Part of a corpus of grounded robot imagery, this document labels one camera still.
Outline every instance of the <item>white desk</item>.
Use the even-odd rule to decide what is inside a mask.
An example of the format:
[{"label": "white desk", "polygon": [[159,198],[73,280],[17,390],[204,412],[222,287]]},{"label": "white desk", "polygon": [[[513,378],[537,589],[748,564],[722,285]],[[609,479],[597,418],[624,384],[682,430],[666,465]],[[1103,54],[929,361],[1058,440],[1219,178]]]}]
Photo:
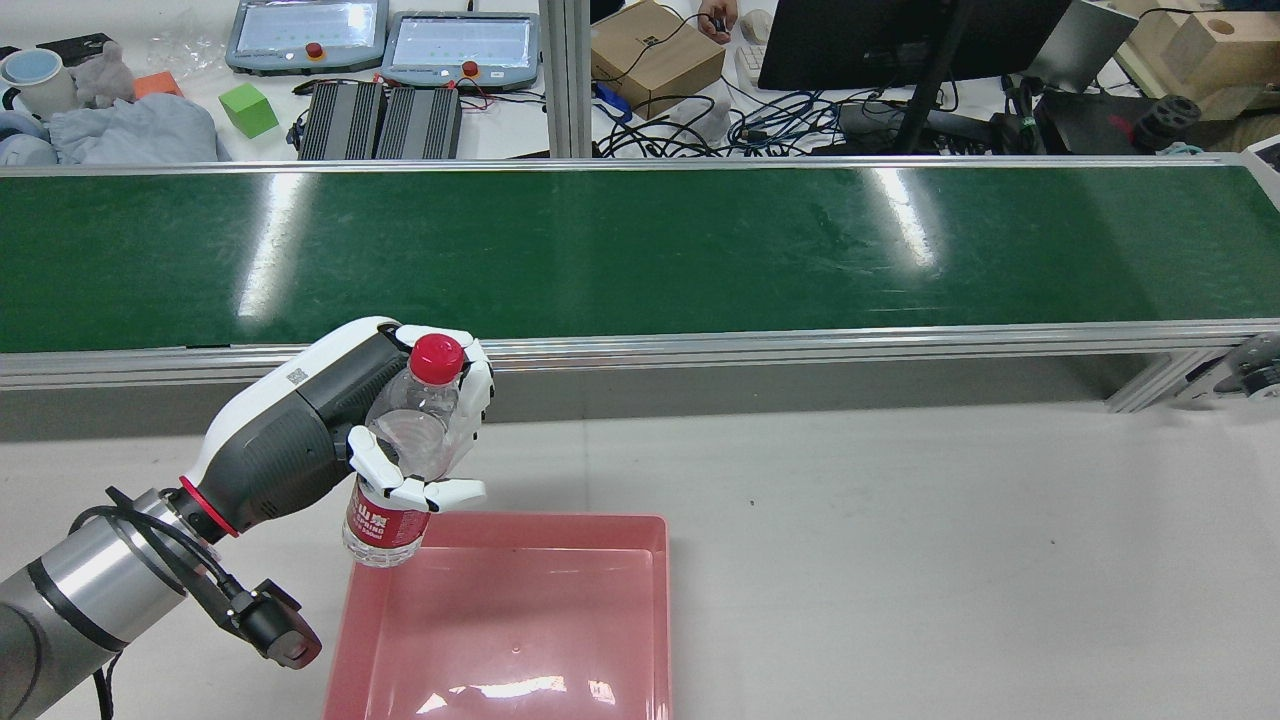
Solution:
[{"label": "white desk", "polygon": [[[236,0],[129,0],[96,3],[91,0],[6,0],[0,9],[0,45],[35,47],[38,42],[105,32],[124,47],[124,61],[136,76],[170,69],[155,64],[159,46],[152,41],[163,32],[177,32],[192,40],[212,42],[205,54],[214,61],[186,77],[178,77],[183,95],[214,118],[218,137],[233,160],[296,160],[297,151],[285,142],[285,131],[311,102],[291,91],[315,77],[372,79],[372,69],[343,76],[255,77],[233,73],[223,60],[225,44],[236,18]],[[413,9],[460,10],[465,0],[392,0],[392,13]],[[538,0],[488,0],[488,10],[538,12]],[[250,82],[266,95],[280,127],[255,138],[236,129],[218,102],[218,96]],[[540,91],[541,83],[534,90]],[[468,159],[511,158],[547,150],[547,115],[538,105],[500,102],[485,113],[465,113],[458,156]]]},{"label": "white desk", "polygon": [[[675,717],[1272,719],[1275,410],[497,424],[465,470],[490,482],[494,510],[667,518]],[[197,447],[0,437],[0,573],[56,542],[106,484],[170,484]],[[219,543],[242,582],[270,577],[302,602],[329,643],[311,667],[259,659],[188,601],[125,652],[116,716],[317,717],[347,492]],[[46,717],[96,717],[92,684]]]},{"label": "white desk", "polygon": [[[696,12],[696,0],[667,0],[664,3],[682,17]],[[457,10],[465,8],[465,0],[392,0],[392,13],[412,9],[445,9]],[[508,12],[538,12],[538,0],[481,0],[484,10]],[[741,0],[740,13],[746,14],[751,9],[773,10],[773,0]],[[33,47],[38,42],[61,40],[87,35],[91,32],[105,32],[124,47],[124,60],[137,76],[150,74],[163,69],[172,69],[159,63],[164,56],[163,47],[152,38],[161,33],[187,36],[192,41],[205,41],[211,44],[206,51],[206,60],[211,63],[204,69],[191,72],[179,77],[178,83],[183,94],[192,101],[204,106],[214,118],[218,136],[223,141],[233,160],[294,160],[297,152],[284,141],[285,131],[293,120],[307,109],[310,97],[293,95],[294,86],[310,78],[303,76],[284,77],[255,77],[233,73],[223,60],[225,42],[230,35],[232,20],[236,14],[234,0],[218,0],[200,3],[195,0],[131,0],[128,10],[124,12],[118,3],[97,3],[91,0],[60,0],[49,3],[47,0],[8,0],[3,9],[4,22],[0,23],[0,45],[13,45],[18,47]],[[763,91],[751,87],[745,78],[737,78],[735,64],[735,50],[746,41],[741,29],[732,32],[733,40],[726,46],[724,77],[733,81],[740,88],[751,96],[764,101],[776,100],[785,94]],[[182,70],[175,72],[182,76]],[[312,76],[312,77],[352,77],[358,79],[371,79],[374,70],[349,73],[343,76]],[[1100,81],[1103,86],[1114,86],[1126,82],[1126,77],[1115,61],[1111,61],[1103,70]],[[251,82],[266,95],[275,110],[280,127],[273,128],[259,137],[247,138],[236,129],[227,114],[218,102],[218,96],[228,90]],[[964,81],[959,83],[960,106],[957,114],[977,119],[987,119],[992,113],[1004,106],[1004,95],[1000,85],[993,78]],[[541,92],[543,82],[539,79],[532,90]],[[945,92],[951,92],[947,85]],[[1112,92],[1135,91],[1129,88],[1114,90]],[[740,94],[730,92],[723,82],[717,81],[708,87],[704,94],[716,97],[718,102],[731,102],[732,106],[751,111],[758,108],[753,100],[742,97]],[[824,94],[829,99],[846,97],[849,92]],[[904,88],[890,90],[887,99],[906,100],[910,91]],[[690,117],[705,106],[705,102],[690,100],[669,111],[673,117]],[[613,123],[599,110],[593,111],[593,136],[604,137]],[[708,142],[718,143],[723,141],[723,131],[727,123],[718,126],[718,136],[712,133]],[[498,102],[486,111],[466,111],[460,135],[458,158],[463,159],[493,159],[512,158],[529,152],[547,150],[547,115],[535,104]]]}]

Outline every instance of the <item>red ring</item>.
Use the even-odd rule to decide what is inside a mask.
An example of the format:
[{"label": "red ring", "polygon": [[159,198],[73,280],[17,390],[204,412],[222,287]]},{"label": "red ring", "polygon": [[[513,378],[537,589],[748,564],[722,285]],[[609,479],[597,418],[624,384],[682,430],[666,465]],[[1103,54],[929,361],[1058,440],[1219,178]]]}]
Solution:
[{"label": "red ring", "polygon": [[219,515],[216,510],[214,510],[212,505],[209,505],[209,501],[205,500],[205,496],[200,495],[200,491],[196,489],[196,486],[191,484],[191,480],[187,479],[187,475],[178,475],[178,480],[182,483],[182,487],[186,488],[186,491],[191,495],[191,498],[196,501],[196,505],[200,505],[200,507],[202,507],[205,512],[207,512],[209,516],[214,519],[214,523],[218,523],[219,528],[227,530],[227,534],[229,534],[233,538],[239,537],[239,533],[236,532],[236,528],[233,528],[230,523],[228,523],[227,520],[223,520],[223,516]]}]

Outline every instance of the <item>mug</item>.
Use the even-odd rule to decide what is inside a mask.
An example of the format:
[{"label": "mug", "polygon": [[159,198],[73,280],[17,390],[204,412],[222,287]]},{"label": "mug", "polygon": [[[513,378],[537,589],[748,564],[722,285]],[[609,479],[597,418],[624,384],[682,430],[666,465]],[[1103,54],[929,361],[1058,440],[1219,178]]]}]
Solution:
[{"label": "mug", "polygon": [[32,115],[45,120],[54,113],[79,108],[76,81],[52,50],[37,47],[19,50],[0,61],[0,81],[12,87],[4,94],[4,106],[13,109],[13,99],[22,94],[22,104]]}]

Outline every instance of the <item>keyboard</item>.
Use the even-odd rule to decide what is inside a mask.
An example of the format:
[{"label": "keyboard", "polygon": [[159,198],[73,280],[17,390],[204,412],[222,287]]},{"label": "keyboard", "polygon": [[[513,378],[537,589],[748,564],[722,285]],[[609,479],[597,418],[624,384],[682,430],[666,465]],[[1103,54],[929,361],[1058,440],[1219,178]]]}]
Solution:
[{"label": "keyboard", "polygon": [[740,45],[737,47],[737,81],[760,86],[760,68],[764,67],[764,49],[768,45]]}]

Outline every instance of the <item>plastic water bottle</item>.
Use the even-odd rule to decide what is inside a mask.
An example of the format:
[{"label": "plastic water bottle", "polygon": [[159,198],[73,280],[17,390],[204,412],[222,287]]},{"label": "plastic water bottle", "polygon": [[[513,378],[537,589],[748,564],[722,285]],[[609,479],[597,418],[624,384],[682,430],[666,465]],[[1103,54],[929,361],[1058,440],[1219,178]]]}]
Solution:
[{"label": "plastic water bottle", "polygon": [[[449,416],[458,405],[462,346],[444,334],[419,338],[408,368],[392,378],[374,400],[365,425],[404,477],[425,482],[444,475],[453,461],[445,445]],[[422,544],[430,514],[388,507],[387,500],[364,478],[356,479],[342,537],[356,561],[370,568],[394,568]]]}]

